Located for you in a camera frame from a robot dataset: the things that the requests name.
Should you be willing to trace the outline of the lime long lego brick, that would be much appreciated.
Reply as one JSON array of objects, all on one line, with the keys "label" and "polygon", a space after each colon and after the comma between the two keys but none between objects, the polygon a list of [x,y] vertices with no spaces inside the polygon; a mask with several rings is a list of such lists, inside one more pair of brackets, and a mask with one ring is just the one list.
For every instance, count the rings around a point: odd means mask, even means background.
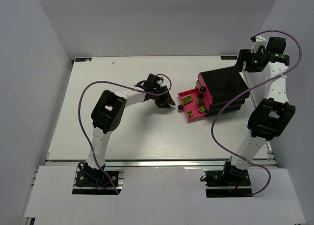
[{"label": "lime long lego brick", "polygon": [[193,102],[193,97],[191,95],[182,98],[182,104],[183,105],[187,105],[191,102]]}]

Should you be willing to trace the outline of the pink bottom drawer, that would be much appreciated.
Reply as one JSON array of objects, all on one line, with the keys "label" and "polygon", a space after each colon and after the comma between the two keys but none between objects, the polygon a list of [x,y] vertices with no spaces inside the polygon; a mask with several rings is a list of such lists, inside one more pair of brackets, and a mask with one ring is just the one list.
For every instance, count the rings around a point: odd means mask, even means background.
[{"label": "pink bottom drawer", "polygon": [[[187,105],[183,105],[182,104],[182,98],[191,95],[193,97],[193,102],[187,104]],[[200,119],[201,117],[205,116],[207,114],[207,111],[205,113],[200,113],[198,111],[199,107],[201,105],[197,105],[196,104],[196,99],[198,98],[198,89],[194,88],[194,89],[190,89],[190,90],[186,90],[183,92],[178,93],[178,100],[179,100],[179,105],[181,105],[181,107],[179,108],[180,111],[182,111],[186,117],[186,120],[188,122],[193,122],[196,121],[198,119]],[[193,117],[188,117],[187,116],[187,111],[192,111],[193,112]]]}]

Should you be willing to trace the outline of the pink drawer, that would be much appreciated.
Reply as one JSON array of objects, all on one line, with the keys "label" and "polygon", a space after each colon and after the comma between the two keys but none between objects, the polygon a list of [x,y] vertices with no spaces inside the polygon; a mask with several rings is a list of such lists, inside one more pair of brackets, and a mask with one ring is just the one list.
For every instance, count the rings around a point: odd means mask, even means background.
[{"label": "pink drawer", "polygon": [[[187,104],[187,105],[183,105],[182,104],[182,98],[191,95],[193,97],[193,102]],[[200,113],[198,111],[199,107],[201,105],[197,105],[196,104],[196,99],[198,98],[198,89],[194,88],[194,89],[190,89],[190,90],[186,90],[183,92],[178,93],[178,100],[179,100],[179,105],[181,105],[181,107],[179,108],[180,111],[182,111],[186,117],[186,120],[188,122],[193,122],[196,121],[198,119],[200,119],[201,117],[205,116],[207,114],[207,111],[205,113]],[[193,112],[193,117],[188,117],[187,116],[187,111],[192,111]]]},{"label": "pink drawer", "polygon": [[196,87],[198,89],[198,98],[202,99],[203,104],[207,109],[207,112],[209,112],[210,105],[209,105],[208,100],[206,99],[205,94],[204,94],[205,89],[204,89],[204,87],[201,87],[199,80],[197,80],[197,82],[196,82]]},{"label": "pink drawer", "polygon": [[212,96],[211,96],[209,89],[207,87],[207,84],[206,84],[206,82],[205,82],[205,80],[201,74],[198,75],[198,80],[200,82],[201,87],[204,87],[204,89],[205,89],[204,94],[205,94],[206,99],[208,100],[209,105],[212,105]]}]

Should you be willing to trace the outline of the lime square lego bottom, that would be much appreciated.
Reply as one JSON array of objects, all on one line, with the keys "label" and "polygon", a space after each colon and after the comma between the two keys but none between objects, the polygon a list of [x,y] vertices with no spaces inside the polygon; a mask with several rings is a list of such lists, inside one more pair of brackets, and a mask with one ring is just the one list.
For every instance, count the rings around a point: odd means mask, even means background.
[{"label": "lime square lego bottom", "polygon": [[187,116],[190,118],[190,117],[193,117],[193,112],[192,111],[187,111]]}]

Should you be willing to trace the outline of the lime square lego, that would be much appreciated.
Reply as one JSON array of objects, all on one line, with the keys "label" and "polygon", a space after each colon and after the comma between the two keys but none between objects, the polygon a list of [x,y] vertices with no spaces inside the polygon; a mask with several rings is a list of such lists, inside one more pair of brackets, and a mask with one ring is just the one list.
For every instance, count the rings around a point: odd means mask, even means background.
[{"label": "lime square lego", "polygon": [[197,104],[197,105],[203,105],[202,99],[197,98],[197,99],[196,99],[196,104]]},{"label": "lime square lego", "polygon": [[190,118],[190,117],[193,117],[193,112],[192,111],[187,111],[187,116]]}]

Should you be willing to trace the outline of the black drawer cabinet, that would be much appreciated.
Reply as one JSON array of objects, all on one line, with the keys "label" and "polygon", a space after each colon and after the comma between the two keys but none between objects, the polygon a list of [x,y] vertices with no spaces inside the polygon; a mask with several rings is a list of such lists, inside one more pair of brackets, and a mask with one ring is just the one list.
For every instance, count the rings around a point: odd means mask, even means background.
[{"label": "black drawer cabinet", "polygon": [[212,96],[212,105],[206,117],[217,115],[229,101],[248,90],[244,79],[233,66],[200,72],[200,74]]}]

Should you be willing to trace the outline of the lime square lego top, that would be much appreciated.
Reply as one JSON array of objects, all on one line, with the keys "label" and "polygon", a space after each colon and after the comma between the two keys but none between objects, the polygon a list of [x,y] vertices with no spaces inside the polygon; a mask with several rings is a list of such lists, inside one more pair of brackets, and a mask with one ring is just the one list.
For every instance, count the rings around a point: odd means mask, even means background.
[{"label": "lime square lego top", "polygon": [[203,105],[202,99],[197,98],[197,99],[196,99],[196,104],[197,104],[197,105]]}]

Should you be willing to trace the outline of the pink top drawer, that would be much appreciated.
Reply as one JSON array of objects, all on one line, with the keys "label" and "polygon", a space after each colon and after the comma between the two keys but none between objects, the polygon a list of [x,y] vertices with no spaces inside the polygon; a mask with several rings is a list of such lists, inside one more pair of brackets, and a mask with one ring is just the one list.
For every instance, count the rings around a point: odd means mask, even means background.
[{"label": "pink top drawer", "polygon": [[207,84],[206,84],[206,82],[205,82],[205,80],[201,74],[198,75],[198,80],[200,82],[201,87],[204,87],[204,89],[205,89],[204,94],[205,94],[206,99],[208,100],[209,105],[212,105],[212,96],[211,96],[209,89],[207,87]]}]

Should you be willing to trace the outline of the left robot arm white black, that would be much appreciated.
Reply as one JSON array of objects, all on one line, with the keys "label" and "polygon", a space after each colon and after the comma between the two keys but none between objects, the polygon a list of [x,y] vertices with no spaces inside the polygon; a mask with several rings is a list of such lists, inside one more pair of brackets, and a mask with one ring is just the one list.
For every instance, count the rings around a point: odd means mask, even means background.
[{"label": "left robot arm white black", "polygon": [[[120,92],[104,90],[91,113],[93,136],[90,139],[83,127],[81,119],[81,105],[86,91],[96,84],[110,84],[124,88]],[[83,170],[104,171],[105,153],[113,131],[119,126],[126,107],[153,100],[158,108],[171,108],[175,102],[171,98],[172,82],[164,74],[149,74],[133,87],[109,81],[94,81],[88,84],[79,99],[78,122],[90,146],[90,152],[85,163],[79,166]]]}]

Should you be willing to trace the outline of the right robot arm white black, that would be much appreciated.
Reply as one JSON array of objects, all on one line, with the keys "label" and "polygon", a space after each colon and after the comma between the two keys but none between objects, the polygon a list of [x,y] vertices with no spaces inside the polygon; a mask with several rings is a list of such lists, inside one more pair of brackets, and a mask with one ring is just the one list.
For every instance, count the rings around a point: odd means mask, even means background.
[{"label": "right robot arm white black", "polygon": [[226,174],[243,177],[261,147],[282,134],[295,113],[286,93],[285,72],[289,66],[289,56],[284,54],[286,40],[281,37],[265,39],[252,38],[253,46],[244,50],[240,60],[247,72],[264,72],[272,81],[264,88],[264,98],[250,115],[248,133],[235,155],[224,165]]}]

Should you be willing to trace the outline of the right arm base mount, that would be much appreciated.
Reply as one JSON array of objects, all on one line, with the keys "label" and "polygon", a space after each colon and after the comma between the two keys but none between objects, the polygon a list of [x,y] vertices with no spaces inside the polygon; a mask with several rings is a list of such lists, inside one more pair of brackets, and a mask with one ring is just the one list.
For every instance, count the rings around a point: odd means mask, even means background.
[{"label": "right arm base mount", "polygon": [[241,170],[226,161],[222,170],[207,170],[200,177],[206,185],[207,198],[252,197],[251,181],[247,170]]}]

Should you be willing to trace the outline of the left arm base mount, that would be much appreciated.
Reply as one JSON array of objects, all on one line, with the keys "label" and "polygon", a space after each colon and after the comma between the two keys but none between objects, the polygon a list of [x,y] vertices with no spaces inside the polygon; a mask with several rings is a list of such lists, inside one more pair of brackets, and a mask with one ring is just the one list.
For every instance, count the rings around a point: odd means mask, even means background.
[{"label": "left arm base mount", "polygon": [[73,195],[118,195],[123,186],[124,172],[106,171],[79,162],[75,174]]}]

